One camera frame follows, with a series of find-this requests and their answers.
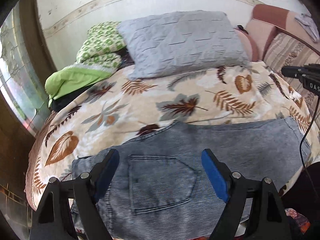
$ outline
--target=black cable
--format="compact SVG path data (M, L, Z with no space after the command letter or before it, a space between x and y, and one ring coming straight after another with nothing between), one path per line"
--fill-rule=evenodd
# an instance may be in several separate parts
M319 102L320 102L320 97L318 96L318 101L317 101L317 104L316 104L315 112L314 112L313 117L312 117L312 119L311 119L310 125L309 125L306 133L304 134L304 136L303 136L303 138L302 138L302 140L301 140L301 142L300 142L300 146L299 146L300 157L301 157L303 169L306 171L306 174L307 174L307 176L308 176L308 178L309 178L309 180L310 180L310 182L311 182L313 191L315 192L315 195L316 195L316 201L319 199L319 195L318 195L318 192L317 192L317 190L316 190L316 188L315 188L315 186L314 186L314 184L313 184L313 182L312 182L312 179L311 179L311 177L310 177L310 174L309 174L309 172L307 171L306 166L305 166L305 164L304 164L303 157L302 157L302 152L301 152L301 147L302 147L303 141L305 140L305 138L307 137L308 132L309 132L310 129L311 129L311 126L312 126L313 121L314 121L315 118L316 118L317 111L318 111L318 106L319 106Z

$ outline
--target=silver bolt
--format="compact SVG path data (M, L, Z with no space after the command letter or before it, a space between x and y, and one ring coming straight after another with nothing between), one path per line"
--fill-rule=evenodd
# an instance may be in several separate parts
M272 182L272 180L271 180L270 178L268 178L268 177L265 177L265 178L264 178L264 181L265 181L266 183L268 183L268 184L270 184L270 183Z
M232 173L232 177L239 179L241 177L241 174L239 172Z
M89 173L88 172L83 172L83 173L81 173L81 175L80 175L80 178L81 179L86 179L87 177L89 177Z
M51 177L50 179L49 179L49 182L50 183L54 183L54 182L56 182L57 181L57 178L56 177Z

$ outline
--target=gray denim jeans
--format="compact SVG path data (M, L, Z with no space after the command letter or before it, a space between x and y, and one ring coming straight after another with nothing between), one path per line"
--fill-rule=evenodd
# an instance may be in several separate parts
M207 236L225 203L217 198L201 165L210 148L231 171L248 179L272 178L279 190L301 166L297 123L290 117L261 122L190 125L174 122L151 134L115 146L120 164L104 198L97 203L110 234L134 240L177 240ZM310 153L302 146L304 159ZM73 178L101 162L108 149L74 160ZM243 219L250 213L247 201ZM81 221L76 204L72 216Z

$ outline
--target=bedspread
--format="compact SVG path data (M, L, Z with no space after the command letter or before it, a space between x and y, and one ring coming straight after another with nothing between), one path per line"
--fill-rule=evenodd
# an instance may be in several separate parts
M71 179L74 159L96 155L170 125L174 120L202 125L242 123L292 116L304 133L311 116L304 99L264 62L129 81L126 67L76 98L53 119L41 145L32 179L36 208L50 177ZM318 160L319 129L307 140ZM301 168L281 189L289 190Z

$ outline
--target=back pocket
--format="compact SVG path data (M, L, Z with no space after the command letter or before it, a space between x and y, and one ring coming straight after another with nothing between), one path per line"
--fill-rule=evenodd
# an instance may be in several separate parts
M131 208L136 214L188 202L196 182L197 171L176 157L129 156Z

